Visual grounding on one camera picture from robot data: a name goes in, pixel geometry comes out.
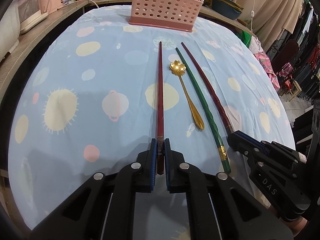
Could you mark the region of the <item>red chopstick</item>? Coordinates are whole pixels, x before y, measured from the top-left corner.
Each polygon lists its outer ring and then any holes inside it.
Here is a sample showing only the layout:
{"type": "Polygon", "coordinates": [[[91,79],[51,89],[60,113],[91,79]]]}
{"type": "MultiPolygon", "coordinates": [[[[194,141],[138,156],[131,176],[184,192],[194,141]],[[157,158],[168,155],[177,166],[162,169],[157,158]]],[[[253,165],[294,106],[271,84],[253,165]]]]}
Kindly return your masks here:
{"type": "Polygon", "coordinates": [[[164,173],[164,110],[163,110],[163,63],[162,42],[159,42],[158,56],[158,80],[157,80],[157,173],[164,173]]]}

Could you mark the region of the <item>maroon chopstick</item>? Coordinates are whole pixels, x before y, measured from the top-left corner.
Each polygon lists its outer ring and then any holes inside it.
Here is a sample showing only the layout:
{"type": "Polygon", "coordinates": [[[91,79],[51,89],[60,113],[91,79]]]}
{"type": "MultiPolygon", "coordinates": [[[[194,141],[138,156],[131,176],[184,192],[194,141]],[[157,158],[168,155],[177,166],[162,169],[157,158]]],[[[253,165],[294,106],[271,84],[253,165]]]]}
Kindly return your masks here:
{"type": "Polygon", "coordinates": [[[203,72],[202,68],[200,67],[199,63],[196,61],[195,57],[192,55],[192,53],[190,52],[190,50],[187,48],[187,46],[182,42],[181,43],[182,47],[185,49],[186,53],[188,54],[188,56],[190,57],[191,61],[193,62],[193,64],[195,65],[197,71],[199,72],[199,75],[202,79],[202,81],[204,82],[217,110],[218,113],[220,115],[220,118],[225,126],[225,130],[227,135],[230,135],[234,132],[234,129],[231,125],[231,122],[225,112],[225,109],[223,108],[223,106],[221,105],[221,102],[219,100],[219,98],[217,97],[217,94],[215,92],[215,90],[213,89],[210,81],[208,80],[208,78],[206,77],[205,73],[203,72]]]}

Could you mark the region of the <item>green chopstick gold band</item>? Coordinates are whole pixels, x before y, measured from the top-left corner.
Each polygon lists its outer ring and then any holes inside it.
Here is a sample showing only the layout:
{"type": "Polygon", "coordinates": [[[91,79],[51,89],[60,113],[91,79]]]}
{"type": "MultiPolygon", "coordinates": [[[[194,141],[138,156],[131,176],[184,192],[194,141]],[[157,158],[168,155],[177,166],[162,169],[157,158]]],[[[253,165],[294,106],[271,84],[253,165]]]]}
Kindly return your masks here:
{"type": "Polygon", "coordinates": [[[225,149],[225,146],[223,144],[223,140],[220,136],[220,133],[219,133],[219,129],[214,121],[214,118],[213,118],[213,115],[209,109],[209,106],[208,106],[208,103],[200,89],[200,86],[198,85],[197,81],[196,81],[196,78],[195,76],[193,75],[192,71],[190,70],[190,67],[188,66],[186,60],[184,59],[182,53],[180,52],[180,50],[176,47],[176,51],[180,57],[180,59],[182,60],[182,63],[185,65],[186,67],[186,71],[187,71],[187,74],[191,80],[191,83],[195,89],[195,92],[200,100],[200,103],[201,103],[201,106],[204,110],[204,113],[206,115],[206,118],[207,118],[207,121],[208,121],[208,124],[209,124],[209,127],[210,127],[210,130],[212,132],[212,135],[214,137],[214,140],[215,140],[215,143],[216,143],[216,146],[217,146],[217,150],[218,150],[218,153],[219,153],[219,156],[220,156],[220,160],[221,160],[221,164],[223,166],[223,170],[226,174],[230,174],[231,173],[231,167],[230,167],[230,164],[229,164],[229,160],[228,160],[228,155],[227,155],[227,151],[225,149]]]}

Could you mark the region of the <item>light blue dotted tablecloth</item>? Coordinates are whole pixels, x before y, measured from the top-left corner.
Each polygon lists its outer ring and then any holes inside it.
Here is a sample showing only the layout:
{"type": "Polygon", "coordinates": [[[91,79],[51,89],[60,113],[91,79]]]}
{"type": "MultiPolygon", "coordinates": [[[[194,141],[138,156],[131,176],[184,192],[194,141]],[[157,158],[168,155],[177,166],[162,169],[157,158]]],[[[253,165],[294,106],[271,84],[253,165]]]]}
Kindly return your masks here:
{"type": "Polygon", "coordinates": [[[202,172],[223,170],[209,126],[195,126],[177,76],[186,59],[223,140],[227,133],[183,42],[215,90],[234,130],[294,148],[285,109],[259,61],[229,29],[198,18],[185,33],[129,24],[128,5],[93,9],[47,49],[18,102],[9,143],[17,208],[34,228],[95,172],[112,174],[149,148],[156,133],[162,42],[164,135],[202,172]]]}

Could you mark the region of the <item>gold flower spoon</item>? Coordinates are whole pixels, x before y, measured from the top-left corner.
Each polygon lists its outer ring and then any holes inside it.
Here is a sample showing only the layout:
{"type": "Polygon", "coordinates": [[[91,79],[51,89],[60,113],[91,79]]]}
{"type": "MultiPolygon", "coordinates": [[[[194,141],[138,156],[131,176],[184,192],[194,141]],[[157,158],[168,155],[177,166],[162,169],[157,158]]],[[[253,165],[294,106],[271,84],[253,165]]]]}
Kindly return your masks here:
{"type": "Polygon", "coordinates": [[[172,74],[176,75],[180,80],[180,83],[182,85],[185,97],[187,99],[195,126],[200,130],[204,130],[204,121],[203,121],[202,117],[200,116],[199,111],[195,107],[193,101],[191,100],[189,93],[188,93],[186,86],[185,86],[183,79],[182,79],[182,76],[185,74],[186,66],[183,63],[181,63],[180,61],[175,60],[174,62],[170,63],[170,70],[171,70],[172,74]]]}

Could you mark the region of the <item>pink pineapple fabric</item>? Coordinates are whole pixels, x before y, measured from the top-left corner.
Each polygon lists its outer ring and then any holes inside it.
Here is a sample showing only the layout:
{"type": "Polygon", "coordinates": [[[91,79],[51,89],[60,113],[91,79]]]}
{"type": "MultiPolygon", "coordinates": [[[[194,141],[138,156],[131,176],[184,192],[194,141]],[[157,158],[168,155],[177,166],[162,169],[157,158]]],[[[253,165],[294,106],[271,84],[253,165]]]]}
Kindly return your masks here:
{"type": "Polygon", "coordinates": [[[280,89],[280,85],[279,85],[279,82],[278,82],[278,78],[277,78],[276,74],[273,71],[273,68],[272,68],[271,61],[270,61],[269,57],[266,55],[266,53],[264,51],[260,52],[260,53],[256,53],[256,54],[254,54],[254,56],[259,61],[259,63],[263,67],[264,71],[268,75],[268,77],[269,77],[274,89],[276,91],[278,91],[280,89]]]}

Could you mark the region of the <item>green cloth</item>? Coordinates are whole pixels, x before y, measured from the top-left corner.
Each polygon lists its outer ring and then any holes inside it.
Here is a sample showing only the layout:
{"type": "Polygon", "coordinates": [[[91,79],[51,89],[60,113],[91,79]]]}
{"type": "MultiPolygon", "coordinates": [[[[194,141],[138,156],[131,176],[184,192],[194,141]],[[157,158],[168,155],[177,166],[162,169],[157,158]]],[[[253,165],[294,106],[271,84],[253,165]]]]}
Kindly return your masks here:
{"type": "Polygon", "coordinates": [[[236,36],[242,41],[242,43],[249,48],[250,44],[251,44],[251,39],[252,39],[252,35],[241,30],[240,32],[236,32],[235,33],[236,36]]]}

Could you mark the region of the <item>pink perforated utensil holder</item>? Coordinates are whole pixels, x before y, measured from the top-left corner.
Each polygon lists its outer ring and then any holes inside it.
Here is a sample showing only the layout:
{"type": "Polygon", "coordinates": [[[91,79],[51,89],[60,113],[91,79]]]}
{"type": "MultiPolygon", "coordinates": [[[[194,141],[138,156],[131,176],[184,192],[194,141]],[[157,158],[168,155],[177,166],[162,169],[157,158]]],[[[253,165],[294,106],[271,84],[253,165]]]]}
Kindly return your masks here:
{"type": "Polygon", "coordinates": [[[191,33],[201,0],[132,0],[129,24],[191,33]]]}

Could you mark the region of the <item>stacked yellow blue bowls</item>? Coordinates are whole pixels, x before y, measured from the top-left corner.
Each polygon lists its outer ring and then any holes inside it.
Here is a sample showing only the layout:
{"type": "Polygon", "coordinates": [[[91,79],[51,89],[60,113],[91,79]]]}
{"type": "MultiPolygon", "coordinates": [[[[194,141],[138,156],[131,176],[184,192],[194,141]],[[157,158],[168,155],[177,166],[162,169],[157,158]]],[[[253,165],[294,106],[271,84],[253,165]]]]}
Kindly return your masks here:
{"type": "Polygon", "coordinates": [[[212,9],[231,20],[236,20],[244,8],[231,0],[213,0],[212,9]]]}

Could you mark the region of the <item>beige curtain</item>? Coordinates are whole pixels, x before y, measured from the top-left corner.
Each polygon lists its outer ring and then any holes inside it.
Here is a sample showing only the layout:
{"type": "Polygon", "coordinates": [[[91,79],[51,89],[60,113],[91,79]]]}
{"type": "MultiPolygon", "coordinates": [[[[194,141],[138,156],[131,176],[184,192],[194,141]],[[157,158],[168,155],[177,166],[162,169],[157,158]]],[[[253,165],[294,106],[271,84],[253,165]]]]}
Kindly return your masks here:
{"type": "Polygon", "coordinates": [[[293,33],[302,11],[303,0],[233,0],[244,9],[240,19],[267,51],[284,31],[293,33]]]}

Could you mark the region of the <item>white appliance on counter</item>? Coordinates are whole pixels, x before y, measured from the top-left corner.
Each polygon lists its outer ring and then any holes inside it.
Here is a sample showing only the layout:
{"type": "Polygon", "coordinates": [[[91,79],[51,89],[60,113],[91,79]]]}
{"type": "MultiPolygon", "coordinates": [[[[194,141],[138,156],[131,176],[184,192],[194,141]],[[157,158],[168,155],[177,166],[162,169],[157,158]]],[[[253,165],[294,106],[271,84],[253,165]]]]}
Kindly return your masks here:
{"type": "Polygon", "coordinates": [[[19,0],[18,15],[20,19],[20,34],[27,33],[48,17],[47,8],[42,11],[40,0],[19,0]]]}

